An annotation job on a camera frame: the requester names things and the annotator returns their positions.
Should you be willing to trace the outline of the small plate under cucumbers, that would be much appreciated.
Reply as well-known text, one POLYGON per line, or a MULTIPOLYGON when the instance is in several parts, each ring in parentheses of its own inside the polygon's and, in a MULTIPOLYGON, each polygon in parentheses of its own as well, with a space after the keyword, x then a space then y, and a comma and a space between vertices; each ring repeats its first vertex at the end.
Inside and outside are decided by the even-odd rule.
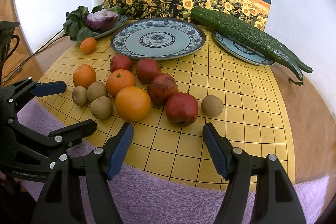
POLYGON ((218 44, 227 52, 234 55, 235 57, 248 62, 253 65, 271 66, 275 63, 274 60, 267 59, 264 55, 258 52, 249 50, 248 48, 241 46, 240 44, 233 42, 217 31, 213 32, 213 36, 218 44))

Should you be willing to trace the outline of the orange tangerine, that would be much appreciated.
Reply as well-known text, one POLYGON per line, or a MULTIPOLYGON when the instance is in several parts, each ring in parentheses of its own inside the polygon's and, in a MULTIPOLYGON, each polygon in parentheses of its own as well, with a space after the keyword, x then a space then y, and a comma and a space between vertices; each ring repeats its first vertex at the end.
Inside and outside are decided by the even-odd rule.
POLYGON ((90 65, 84 64, 74 71, 72 78, 75 87, 82 86, 87 89, 96 81, 96 72, 90 65))

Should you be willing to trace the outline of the purple fluffy towel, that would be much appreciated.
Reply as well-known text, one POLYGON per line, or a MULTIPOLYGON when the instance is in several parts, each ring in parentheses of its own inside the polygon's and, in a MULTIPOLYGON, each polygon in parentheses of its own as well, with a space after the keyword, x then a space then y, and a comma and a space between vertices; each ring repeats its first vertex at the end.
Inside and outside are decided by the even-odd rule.
MULTIPOLYGON (((17 114, 21 124, 42 134, 65 127, 35 99, 17 114)), ((86 155, 94 146, 83 141, 69 149, 71 157, 86 155)), ((224 191, 196 188, 167 181, 127 164, 108 181, 123 223, 214 223, 224 191)), ((306 223, 315 223, 325 203, 329 176, 295 184, 306 223)), ((22 181, 35 201, 44 182, 22 181)), ((85 177, 80 177, 81 197, 87 223, 95 223, 85 177)))

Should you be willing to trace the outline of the front dark green cucumber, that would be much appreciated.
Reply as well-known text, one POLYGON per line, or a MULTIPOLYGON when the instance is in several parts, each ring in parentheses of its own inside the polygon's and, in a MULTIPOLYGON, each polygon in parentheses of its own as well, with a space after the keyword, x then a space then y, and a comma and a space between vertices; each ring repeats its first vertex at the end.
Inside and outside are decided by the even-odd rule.
POLYGON ((195 7, 191 10, 191 17, 200 24, 213 28, 225 38, 255 50, 262 55, 259 42, 256 39, 258 28, 221 11, 195 7))

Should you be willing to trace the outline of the green leafy bok choy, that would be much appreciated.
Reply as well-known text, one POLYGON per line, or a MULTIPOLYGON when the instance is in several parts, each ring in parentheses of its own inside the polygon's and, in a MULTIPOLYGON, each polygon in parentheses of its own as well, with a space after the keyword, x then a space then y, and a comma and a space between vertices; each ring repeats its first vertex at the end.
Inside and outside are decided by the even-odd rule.
POLYGON ((118 6, 100 4, 89 11, 86 6, 66 13, 63 30, 70 40, 81 43, 86 38, 101 38, 111 34, 129 21, 129 17, 118 6))

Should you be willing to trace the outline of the lone brown kiwi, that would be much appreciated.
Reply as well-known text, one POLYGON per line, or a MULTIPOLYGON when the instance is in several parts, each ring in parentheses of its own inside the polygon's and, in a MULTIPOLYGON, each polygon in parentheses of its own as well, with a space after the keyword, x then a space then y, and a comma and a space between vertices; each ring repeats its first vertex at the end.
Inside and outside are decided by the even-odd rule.
POLYGON ((208 95, 202 100, 201 109, 207 117, 218 117, 223 112, 224 104, 219 97, 208 95))

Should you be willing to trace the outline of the large blue patterned plate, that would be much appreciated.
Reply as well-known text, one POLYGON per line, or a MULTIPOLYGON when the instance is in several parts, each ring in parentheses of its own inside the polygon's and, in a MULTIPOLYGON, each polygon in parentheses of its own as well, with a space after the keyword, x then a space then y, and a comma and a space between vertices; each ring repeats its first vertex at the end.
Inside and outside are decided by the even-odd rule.
POLYGON ((179 19, 141 19, 117 30, 111 48, 130 59, 169 60, 190 55, 206 42, 204 31, 179 19))

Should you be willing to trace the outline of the small plate under onion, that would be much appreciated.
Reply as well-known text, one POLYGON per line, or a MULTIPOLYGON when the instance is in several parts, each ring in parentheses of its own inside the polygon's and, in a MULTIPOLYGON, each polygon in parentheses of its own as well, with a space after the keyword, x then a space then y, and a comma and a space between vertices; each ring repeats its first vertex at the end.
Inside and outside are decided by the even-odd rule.
POLYGON ((78 43, 81 43, 86 38, 98 39, 115 32, 129 20, 130 18, 127 15, 120 15, 116 23, 104 32, 92 31, 87 26, 82 26, 80 22, 74 22, 67 27, 66 35, 70 37, 71 41, 78 43))

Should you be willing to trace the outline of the halved red onion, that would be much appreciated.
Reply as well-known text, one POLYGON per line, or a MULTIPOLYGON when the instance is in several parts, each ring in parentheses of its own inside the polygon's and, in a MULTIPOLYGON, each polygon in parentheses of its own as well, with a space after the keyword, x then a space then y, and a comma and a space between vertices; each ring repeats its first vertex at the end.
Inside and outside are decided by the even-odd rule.
POLYGON ((93 32, 101 33, 112 28, 116 24, 118 17, 118 13, 103 9, 89 13, 84 23, 93 32))

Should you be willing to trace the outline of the large front orange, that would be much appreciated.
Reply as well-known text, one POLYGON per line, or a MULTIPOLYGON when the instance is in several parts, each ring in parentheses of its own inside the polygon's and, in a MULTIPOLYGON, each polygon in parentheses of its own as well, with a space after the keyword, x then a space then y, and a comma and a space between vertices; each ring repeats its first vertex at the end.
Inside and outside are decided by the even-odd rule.
POLYGON ((145 118, 151 109, 151 99, 146 91, 129 86, 119 91, 115 98, 116 111, 125 121, 135 122, 145 118))

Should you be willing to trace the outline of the red apple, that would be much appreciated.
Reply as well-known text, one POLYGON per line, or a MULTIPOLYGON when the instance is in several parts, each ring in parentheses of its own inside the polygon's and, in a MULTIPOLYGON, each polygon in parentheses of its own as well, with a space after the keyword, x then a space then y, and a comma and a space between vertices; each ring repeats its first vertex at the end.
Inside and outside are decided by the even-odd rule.
POLYGON ((131 71, 133 63, 130 58, 124 55, 116 55, 110 58, 110 72, 113 73, 116 70, 123 69, 131 71))
POLYGON ((178 92, 175 79, 168 73, 155 76, 147 86, 147 93, 151 101, 157 106, 163 106, 172 95, 178 92))
POLYGON ((194 96, 187 93, 176 93, 167 100, 165 109, 170 123, 186 127, 196 121, 199 105, 194 96))
POLYGON ((142 84, 148 84, 161 73, 161 68, 154 59, 141 59, 136 65, 136 73, 142 84))

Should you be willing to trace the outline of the dark green cucumber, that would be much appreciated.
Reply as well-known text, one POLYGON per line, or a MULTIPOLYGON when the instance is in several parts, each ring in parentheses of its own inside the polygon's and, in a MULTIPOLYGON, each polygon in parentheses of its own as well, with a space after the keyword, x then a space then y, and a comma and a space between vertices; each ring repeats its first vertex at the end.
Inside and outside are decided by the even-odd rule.
POLYGON ((304 64, 289 48, 265 32, 257 30, 255 35, 261 52, 281 65, 290 69, 298 79, 303 79, 302 72, 312 73, 313 69, 304 64))
POLYGON ((213 28, 225 38, 255 50, 262 55, 259 42, 256 39, 258 28, 221 11, 195 7, 191 10, 191 17, 200 24, 213 28))

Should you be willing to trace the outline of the yellow go board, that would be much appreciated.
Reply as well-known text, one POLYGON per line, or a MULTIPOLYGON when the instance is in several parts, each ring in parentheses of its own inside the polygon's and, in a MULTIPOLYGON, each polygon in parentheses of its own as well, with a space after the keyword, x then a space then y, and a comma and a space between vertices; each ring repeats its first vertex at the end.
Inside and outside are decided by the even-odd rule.
MULTIPOLYGON (((212 31, 201 28, 206 41, 200 50, 182 58, 158 61, 161 72, 176 80, 179 92, 197 100, 196 121, 178 127, 168 121, 165 107, 152 104, 145 119, 132 122, 134 135, 124 163, 173 182, 224 190, 228 182, 217 174, 202 138, 203 125, 212 123, 220 136, 252 156, 275 154, 294 183, 289 118, 270 67, 232 57, 215 43, 212 31)), ((75 69, 87 64, 96 71, 97 80, 106 83, 109 57, 116 55, 109 45, 110 37, 99 39, 96 51, 90 55, 84 55, 79 45, 66 50, 41 81, 64 81, 67 91, 37 99, 65 125, 87 119, 96 121, 96 132, 86 138, 95 146, 102 146, 116 135, 124 120, 117 114, 113 98, 113 114, 103 121, 93 117, 90 104, 76 106, 72 100, 72 76, 75 69)))

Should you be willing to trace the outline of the rear dark green cucumber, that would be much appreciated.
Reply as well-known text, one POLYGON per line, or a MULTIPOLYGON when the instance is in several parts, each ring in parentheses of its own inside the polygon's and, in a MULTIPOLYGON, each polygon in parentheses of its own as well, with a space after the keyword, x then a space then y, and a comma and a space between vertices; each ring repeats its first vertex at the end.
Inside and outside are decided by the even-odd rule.
POLYGON ((281 65, 290 69, 298 79, 303 79, 302 72, 312 73, 313 69, 304 64, 289 48, 265 32, 257 30, 255 35, 261 52, 281 65))

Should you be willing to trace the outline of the small tangerine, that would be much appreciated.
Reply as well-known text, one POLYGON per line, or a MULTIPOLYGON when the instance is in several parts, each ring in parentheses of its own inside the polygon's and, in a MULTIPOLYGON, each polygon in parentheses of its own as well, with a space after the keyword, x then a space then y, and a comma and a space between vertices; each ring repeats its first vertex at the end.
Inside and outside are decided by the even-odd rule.
POLYGON ((96 39, 86 38, 80 44, 80 50, 85 55, 88 55, 96 50, 96 39))

